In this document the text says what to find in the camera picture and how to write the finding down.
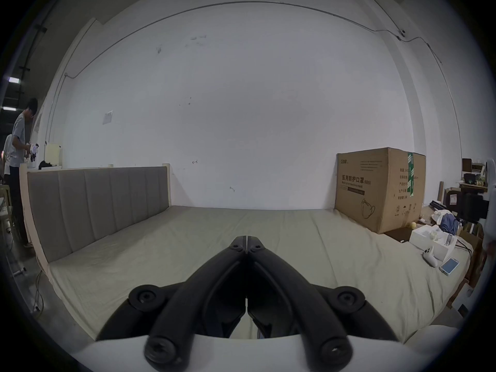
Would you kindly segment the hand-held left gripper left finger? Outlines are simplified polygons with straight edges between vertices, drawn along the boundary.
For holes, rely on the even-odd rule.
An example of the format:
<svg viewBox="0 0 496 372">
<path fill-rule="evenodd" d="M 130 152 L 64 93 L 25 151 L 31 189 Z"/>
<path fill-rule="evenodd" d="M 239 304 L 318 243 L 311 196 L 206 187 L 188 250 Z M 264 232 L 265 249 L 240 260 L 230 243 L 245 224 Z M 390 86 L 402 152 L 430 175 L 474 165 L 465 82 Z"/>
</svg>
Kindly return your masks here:
<svg viewBox="0 0 496 372">
<path fill-rule="evenodd" d="M 244 237 L 205 262 L 186 281 L 131 290 L 97 341 L 148 336 L 145 360 L 157 371 L 185 371 L 195 335 L 229 338 L 245 314 Z"/>
</svg>

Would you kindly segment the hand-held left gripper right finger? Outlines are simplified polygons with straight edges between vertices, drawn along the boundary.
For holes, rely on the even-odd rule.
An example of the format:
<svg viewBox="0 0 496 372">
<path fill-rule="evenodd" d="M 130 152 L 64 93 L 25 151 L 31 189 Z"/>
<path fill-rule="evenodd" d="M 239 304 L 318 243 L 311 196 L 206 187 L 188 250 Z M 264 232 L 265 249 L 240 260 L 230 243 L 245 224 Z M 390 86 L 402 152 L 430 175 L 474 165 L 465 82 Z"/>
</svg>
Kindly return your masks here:
<svg viewBox="0 0 496 372">
<path fill-rule="evenodd" d="M 311 371 L 340 371 L 353 356 L 349 336 L 398 342 L 362 291 L 311 284 L 289 263 L 247 237 L 247 313 L 262 338 L 299 335 Z"/>
</svg>

